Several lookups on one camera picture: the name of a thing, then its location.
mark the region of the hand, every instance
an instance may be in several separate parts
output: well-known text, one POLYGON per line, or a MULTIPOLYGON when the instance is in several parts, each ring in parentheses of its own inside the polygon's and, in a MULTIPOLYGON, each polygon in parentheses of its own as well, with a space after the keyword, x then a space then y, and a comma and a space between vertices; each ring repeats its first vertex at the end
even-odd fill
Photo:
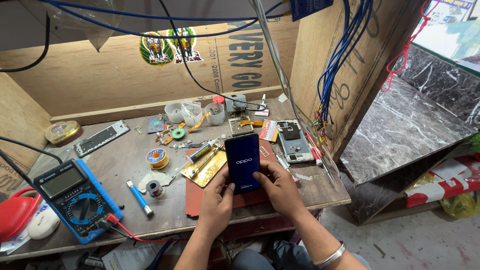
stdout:
POLYGON ((260 171, 254 172, 253 177, 264 187, 273 207, 280 215, 292 221, 307 210, 289 171, 278 163, 267 160, 260 161, 260 171))
POLYGON ((221 169, 204 189, 200 203, 200 215, 195 231, 212 242, 227 227, 232 216, 235 184, 230 183, 225 189, 223 197, 220 195, 225 187, 227 176, 228 168, 221 169))

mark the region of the blue cable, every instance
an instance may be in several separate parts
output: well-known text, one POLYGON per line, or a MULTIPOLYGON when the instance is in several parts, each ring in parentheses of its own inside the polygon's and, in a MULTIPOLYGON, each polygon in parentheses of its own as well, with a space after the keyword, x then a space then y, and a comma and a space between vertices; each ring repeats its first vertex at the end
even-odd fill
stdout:
POLYGON ((160 251, 156 254, 155 259, 153 259, 152 263, 148 266, 146 270, 154 270, 156 269, 156 266, 158 264, 158 261, 162 258, 163 254, 165 253, 165 250, 167 250, 168 246, 170 246, 172 242, 165 242, 163 247, 160 249, 160 251))
MULTIPOLYGON (((72 8, 79 8, 79 9, 85 9, 85 10, 92 10, 92 11, 98 11, 98 12, 103 12, 103 13, 109 13, 109 14, 117 14, 117 15, 124 15, 124 16, 130 16, 130 17, 138 17, 138 18, 146 18, 146 19, 158 19, 158 20, 176 20, 176 21, 247 21, 247 20, 256 20, 257 17, 241 17, 241 18, 185 18, 185 17, 168 17, 168 16, 154 16, 154 15, 146 15, 146 14, 135 14, 135 13, 130 13, 130 12, 122 12, 122 11, 115 11, 115 10, 108 10, 108 9, 101 9, 101 8, 96 8, 96 7, 90 7, 90 6, 84 6, 84 5, 78 5, 78 4, 72 4, 72 3, 66 3, 66 2, 61 2, 61 1, 55 1, 55 0, 38 0, 40 2, 45 2, 45 3, 55 3, 60 6, 65 6, 65 7, 72 7, 72 8)), ((282 14, 280 15, 270 15, 267 16, 267 19, 273 19, 273 18, 278 18, 283 16, 282 14)))
MULTIPOLYGON (((234 28, 234 29, 231 29, 231 30, 228 30, 228 31, 224 31, 224 32, 220 32, 220 33, 213 33, 213 34, 203 34, 203 35, 189 35, 189 36, 154 36, 154 35, 146 35, 146 34, 142 34, 142 33, 136 33, 136 32, 132 32, 132 31, 128 31, 128 30, 124 30, 124 29, 120 29, 120 28, 116 28, 116 27, 113 27, 111 25, 106 25, 106 24, 103 24, 101 22, 97 22, 93 19, 90 19, 88 17, 85 17, 85 16, 82 16, 78 13, 75 13, 69 9, 66 9, 56 3, 54 3, 53 1, 51 0, 43 0, 43 2, 45 3, 48 3, 62 11, 65 11, 66 13, 68 14, 71 14, 75 17, 78 17, 80 19, 84 19, 88 22, 91 22, 93 24, 96 24, 96 25, 99 25, 99 26, 102 26, 102 27, 105 27, 105 28, 108 28, 110 30, 114 30, 114 31, 118 31, 118 32, 121 32, 121 33, 125 33, 125 34, 129 34, 129 35, 134 35, 134 36, 139 36, 139 37, 152 37, 152 38, 161 38, 161 39, 174 39, 174 38, 191 38, 191 37, 215 37, 215 36, 220 36, 220 35, 225 35, 225 34, 229 34, 229 33, 233 33, 233 32, 236 32, 236 31, 240 31, 246 27, 249 27, 251 26, 252 24, 258 22, 258 20, 254 20, 244 26, 241 26, 241 27, 238 27, 238 28, 234 28)), ((275 8, 277 8, 278 6, 280 6, 282 4, 282 2, 276 4, 275 6, 273 6, 271 9, 267 10, 267 12, 265 12, 265 14, 269 14, 272 10, 274 10, 275 8)))
MULTIPOLYGON (((372 10, 373 10, 372 0, 366 0, 366 2, 365 0, 361 0, 359 4, 359 8, 357 9, 357 12, 352 18, 352 21, 349 22, 350 6, 348 3, 348 0, 344 0, 343 2, 344 2, 344 8, 345 8, 343 36, 341 37, 336 47, 334 48, 332 56, 330 57, 330 60, 328 62, 327 68, 322 73, 322 75, 320 76, 317 82, 317 94, 319 95, 320 103, 323 105, 320 113, 323 121, 328 120, 328 108, 329 108, 334 78, 338 73, 339 68, 343 65, 343 63, 345 62, 347 57, 350 55, 350 53, 353 51, 356 44, 360 40, 361 36, 365 32, 366 27, 368 26, 368 22, 370 21, 372 10), (367 16, 365 25, 360 31, 358 37, 355 39, 355 41, 351 45, 350 49, 347 51, 348 46, 351 44, 355 34, 358 32, 358 29, 360 28, 360 25, 363 19, 365 18, 365 16, 367 16), (320 82, 322 78, 324 79, 324 83, 322 86, 322 94, 320 94, 320 82)), ((323 126, 323 123, 321 123, 320 120, 318 120, 317 122, 319 123, 318 125, 323 126)))

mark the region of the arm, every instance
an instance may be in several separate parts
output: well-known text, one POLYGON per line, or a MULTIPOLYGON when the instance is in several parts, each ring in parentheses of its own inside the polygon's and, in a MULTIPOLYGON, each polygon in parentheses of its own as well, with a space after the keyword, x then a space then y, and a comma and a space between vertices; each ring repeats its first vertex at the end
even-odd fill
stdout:
MULTIPOLYGON (((292 175, 279 164, 265 160, 260 161, 260 171, 254 172, 253 177, 264 187, 275 210, 293 222, 313 263, 319 264, 334 254, 340 248, 340 242, 305 208, 292 175)), ((345 250, 325 269, 366 268, 345 250)))
POLYGON ((223 197, 220 195, 227 176, 228 168, 221 169, 204 189, 197 227, 174 270, 207 269, 212 243, 227 227, 232 215, 235 184, 229 184, 223 197))

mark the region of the silver bracelet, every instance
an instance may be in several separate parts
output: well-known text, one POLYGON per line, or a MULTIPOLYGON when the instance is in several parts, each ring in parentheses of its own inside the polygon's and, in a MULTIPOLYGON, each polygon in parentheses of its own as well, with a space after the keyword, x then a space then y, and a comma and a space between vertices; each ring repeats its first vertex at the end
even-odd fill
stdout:
POLYGON ((317 269, 322 269, 322 268, 325 268, 327 267, 329 264, 331 264, 333 261, 335 261, 336 259, 338 259, 340 256, 342 256, 343 252, 345 251, 345 249, 347 248, 347 245, 343 242, 343 241, 340 241, 340 243, 342 244, 342 246, 332 255, 330 256, 328 259, 324 260, 323 262, 319 263, 319 264, 313 264, 313 269, 317 270, 317 269))

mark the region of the wrist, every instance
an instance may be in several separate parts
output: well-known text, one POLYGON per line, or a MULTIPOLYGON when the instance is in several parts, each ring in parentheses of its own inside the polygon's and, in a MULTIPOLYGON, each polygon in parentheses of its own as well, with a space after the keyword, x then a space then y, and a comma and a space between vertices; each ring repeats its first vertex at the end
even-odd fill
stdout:
POLYGON ((290 217, 290 220, 295 225, 297 222, 305 221, 308 218, 313 218, 312 214, 305 207, 302 207, 293 213, 293 215, 290 217))
POLYGON ((195 228, 195 230, 193 231, 192 237, 194 237, 194 236, 196 238, 200 238, 200 240, 205 241, 205 242, 210 243, 210 244, 212 244, 213 241, 215 240, 215 238, 217 237, 217 235, 212 235, 210 233, 210 230, 206 230, 204 227, 198 226, 198 225, 195 228))

